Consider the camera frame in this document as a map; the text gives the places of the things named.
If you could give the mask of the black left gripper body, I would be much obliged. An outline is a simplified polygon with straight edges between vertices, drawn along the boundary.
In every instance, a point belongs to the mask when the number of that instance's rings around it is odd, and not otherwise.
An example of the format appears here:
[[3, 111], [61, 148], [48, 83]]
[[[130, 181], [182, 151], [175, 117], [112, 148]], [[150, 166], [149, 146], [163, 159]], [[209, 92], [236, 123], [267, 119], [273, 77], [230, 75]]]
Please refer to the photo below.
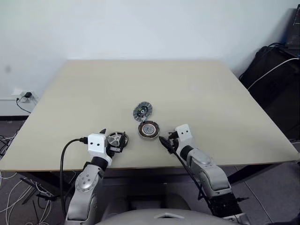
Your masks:
[[118, 140], [108, 138], [106, 153], [109, 157], [113, 157], [115, 153], [121, 153], [123, 148], [118, 148]]

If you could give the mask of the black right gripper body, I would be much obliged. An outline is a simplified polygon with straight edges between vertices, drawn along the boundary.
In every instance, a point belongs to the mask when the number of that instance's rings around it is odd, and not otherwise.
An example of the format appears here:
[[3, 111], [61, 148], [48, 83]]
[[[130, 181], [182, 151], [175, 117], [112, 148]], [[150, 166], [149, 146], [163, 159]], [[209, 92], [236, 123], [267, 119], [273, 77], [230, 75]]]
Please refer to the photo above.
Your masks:
[[179, 135], [177, 131], [169, 132], [168, 141], [172, 144], [174, 151], [176, 151], [179, 146]]

